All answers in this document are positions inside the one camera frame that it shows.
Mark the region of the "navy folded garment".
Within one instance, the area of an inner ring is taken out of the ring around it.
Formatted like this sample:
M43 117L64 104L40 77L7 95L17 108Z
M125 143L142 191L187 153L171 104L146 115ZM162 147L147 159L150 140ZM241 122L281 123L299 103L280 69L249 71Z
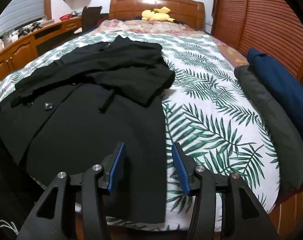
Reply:
M282 64L265 53L251 48L247 60L297 129L303 132L303 86Z

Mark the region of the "dark wooden chair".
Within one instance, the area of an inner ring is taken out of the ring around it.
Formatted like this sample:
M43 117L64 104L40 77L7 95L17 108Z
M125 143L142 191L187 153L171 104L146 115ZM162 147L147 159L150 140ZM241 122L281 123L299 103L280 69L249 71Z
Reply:
M94 27L101 18L101 11L103 7L84 7L82 11L81 27L75 31L75 34L88 31Z

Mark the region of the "wooden desk cabinet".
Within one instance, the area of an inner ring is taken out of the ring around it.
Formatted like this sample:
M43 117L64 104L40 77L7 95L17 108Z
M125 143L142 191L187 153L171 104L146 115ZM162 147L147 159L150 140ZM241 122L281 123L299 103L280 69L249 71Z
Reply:
M39 45L59 35L73 33L81 25L81 18L74 17L36 30L7 46L0 51L0 81L11 72L25 67L38 58Z

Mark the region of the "wooden louvered wardrobe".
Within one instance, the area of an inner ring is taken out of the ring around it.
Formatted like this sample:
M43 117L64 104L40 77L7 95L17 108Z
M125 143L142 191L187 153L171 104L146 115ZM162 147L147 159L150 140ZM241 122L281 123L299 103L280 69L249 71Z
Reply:
M211 34L278 60L303 85L303 24L284 0L215 0Z

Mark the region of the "wooden headboard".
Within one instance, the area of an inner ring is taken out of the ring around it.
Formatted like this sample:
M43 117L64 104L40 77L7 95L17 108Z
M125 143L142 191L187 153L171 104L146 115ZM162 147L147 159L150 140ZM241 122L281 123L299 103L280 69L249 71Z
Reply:
M169 16L186 23L189 27L202 30L205 26L205 6L193 0L111 0L109 19L132 19L147 9L170 9Z

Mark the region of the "palm leaf bedsheet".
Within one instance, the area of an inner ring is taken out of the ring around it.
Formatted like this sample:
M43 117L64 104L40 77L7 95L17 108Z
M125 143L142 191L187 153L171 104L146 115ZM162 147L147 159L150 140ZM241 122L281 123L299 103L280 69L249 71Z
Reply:
M138 34L103 31L66 42L0 82L0 101L15 84L76 48L112 42L117 36L158 43L175 72L162 107L167 148L179 142L183 151L212 172L239 172L267 212L279 193L279 164L270 132L234 76L233 67L207 34Z

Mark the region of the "floral blanket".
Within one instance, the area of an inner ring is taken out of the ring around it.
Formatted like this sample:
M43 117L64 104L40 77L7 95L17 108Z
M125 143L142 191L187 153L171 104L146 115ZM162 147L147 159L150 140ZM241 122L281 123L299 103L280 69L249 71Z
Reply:
M159 22L159 21L143 21L143 20L105 20L97 28L91 31L91 34L100 32L117 32L117 31L131 31L139 34L169 34L174 36L189 36L196 37L205 35L203 30L195 30L186 24ZM209 39L215 42L218 50L223 57L233 66L239 67L248 64L246 57L244 57L236 49L226 45L224 42L209 36Z

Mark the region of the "black coat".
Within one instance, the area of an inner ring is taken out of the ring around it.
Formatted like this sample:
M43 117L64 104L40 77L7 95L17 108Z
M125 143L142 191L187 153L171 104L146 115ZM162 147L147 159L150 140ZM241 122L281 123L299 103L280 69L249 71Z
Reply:
M175 74L159 43L121 36L36 69L0 102L0 137L14 161L47 186L83 173L123 142L123 178L104 199L107 215L163 223L166 129L161 94Z

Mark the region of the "grey folded garment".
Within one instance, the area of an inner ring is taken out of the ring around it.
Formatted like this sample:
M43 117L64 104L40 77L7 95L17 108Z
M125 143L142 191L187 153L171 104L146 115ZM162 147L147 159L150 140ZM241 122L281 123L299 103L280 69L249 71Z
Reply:
M303 140L284 111L250 65L236 67L234 75L266 124L277 152L280 187L284 194L303 185Z

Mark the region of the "grey window blind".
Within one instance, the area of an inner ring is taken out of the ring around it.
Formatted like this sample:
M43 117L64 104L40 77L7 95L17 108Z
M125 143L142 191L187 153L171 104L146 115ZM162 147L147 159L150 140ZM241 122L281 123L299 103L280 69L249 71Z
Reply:
M0 15L0 37L21 25L43 18L44 0L11 0Z

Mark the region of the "yellow plush toy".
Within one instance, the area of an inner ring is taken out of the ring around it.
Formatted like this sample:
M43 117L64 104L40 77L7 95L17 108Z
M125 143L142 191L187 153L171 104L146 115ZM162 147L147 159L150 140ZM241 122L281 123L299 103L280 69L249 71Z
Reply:
M171 22L173 23L175 19L169 16L170 9L167 7L162 7L161 9L154 10L144 10L141 13L142 20L145 21L160 21L160 22Z

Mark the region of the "red basket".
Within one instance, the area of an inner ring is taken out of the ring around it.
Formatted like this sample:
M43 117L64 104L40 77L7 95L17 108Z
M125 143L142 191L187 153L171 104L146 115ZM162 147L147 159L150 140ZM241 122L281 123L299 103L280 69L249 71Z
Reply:
M59 19L60 19L60 21L67 21L67 20L70 20L71 18L72 18L71 14L66 14L66 15L61 16Z

